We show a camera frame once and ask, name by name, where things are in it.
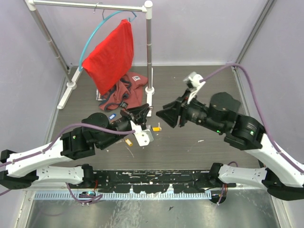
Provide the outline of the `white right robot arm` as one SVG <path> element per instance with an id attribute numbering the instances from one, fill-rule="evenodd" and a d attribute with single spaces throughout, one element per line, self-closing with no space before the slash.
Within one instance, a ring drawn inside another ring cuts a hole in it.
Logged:
<path id="1" fill-rule="evenodd" d="M 213 163 L 208 180 L 213 187 L 239 183 L 265 189 L 270 195 L 286 201 L 304 198 L 304 166 L 278 144 L 271 143 L 264 126 L 251 116 L 238 113 L 241 103 L 226 92 L 214 94 L 210 104 L 191 98 L 190 91 L 166 104 L 156 115 L 170 127 L 183 127 L 186 122 L 224 134 L 224 142 L 245 151 L 264 166 L 232 167 Z"/>

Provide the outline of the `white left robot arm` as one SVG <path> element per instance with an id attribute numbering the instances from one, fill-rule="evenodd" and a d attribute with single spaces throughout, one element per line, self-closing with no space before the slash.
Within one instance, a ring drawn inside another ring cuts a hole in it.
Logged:
<path id="1" fill-rule="evenodd" d="M 121 117 L 110 122 L 104 113 L 94 113 L 81 123 L 66 126 L 55 139 L 43 146 L 26 151 L 3 150 L 0 153 L 1 186 L 20 190 L 41 183 L 68 183 L 90 188 L 96 177 L 93 167 L 84 164 L 72 168 L 57 167 L 60 162 L 71 162 L 95 155 L 124 137 L 133 134 L 140 146 L 153 141 L 150 126 L 146 125 L 149 105 L 122 109 Z"/>

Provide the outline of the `dark red crumpled shirt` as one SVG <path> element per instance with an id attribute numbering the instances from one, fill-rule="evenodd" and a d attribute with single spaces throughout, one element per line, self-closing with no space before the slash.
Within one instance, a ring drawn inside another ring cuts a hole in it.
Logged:
<path id="1" fill-rule="evenodd" d="M 141 106 L 147 82 L 147 77 L 127 72 L 106 94 L 100 96 L 99 108 L 109 112 L 119 107 L 130 109 Z"/>

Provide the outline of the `bright red shirt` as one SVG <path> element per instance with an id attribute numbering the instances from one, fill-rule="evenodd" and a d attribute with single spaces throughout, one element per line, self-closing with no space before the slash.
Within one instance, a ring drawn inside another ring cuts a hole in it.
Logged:
<path id="1" fill-rule="evenodd" d="M 101 95 L 106 94 L 131 68 L 134 56 L 131 23 L 120 24 L 88 55 L 83 68 Z"/>

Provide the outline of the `teal clothes hanger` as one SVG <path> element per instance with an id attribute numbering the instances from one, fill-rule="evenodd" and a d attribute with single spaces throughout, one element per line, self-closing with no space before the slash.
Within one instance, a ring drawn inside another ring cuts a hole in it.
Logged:
<path id="1" fill-rule="evenodd" d="M 95 44 L 97 44 L 97 39 L 96 36 L 100 33 L 100 30 L 103 28 L 103 26 L 112 18 L 116 17 L 117 15 L 123 14 L 124 12 L 126 12 L 125 10 L 117 10 L 111 14 L 109 14 L 108 16 L 104 16 L 104 14 L 102 13 L 102 21 L 98 23 L 98 25 L 95 27 L 95 29 L 93 30 L 93 32 L 90 34 L 90 36 L 88 37 L 82 51 L 79 57 L 79 61 L 78 61 L 78 71 L 81 72 L 83 70 L 83 62 L 85 60 L 86 57 L 88 57 L 88 53 L 89 50 L 93 50 L 93 44 L 95 42 Z"/>

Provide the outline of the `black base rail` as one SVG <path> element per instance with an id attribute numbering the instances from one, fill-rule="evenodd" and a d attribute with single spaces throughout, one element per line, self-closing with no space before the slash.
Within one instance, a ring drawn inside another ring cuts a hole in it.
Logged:
<path id="1" fill-rule="evenodd" d="M 178 193 L 204 193 L 221 188 L 212 183 L 205 170 L 99 170 L 93 171 L 89 182 L 70 184 L 71 189 L 93 189 L 100 193 L 165 193 L 170 187 Z"/>

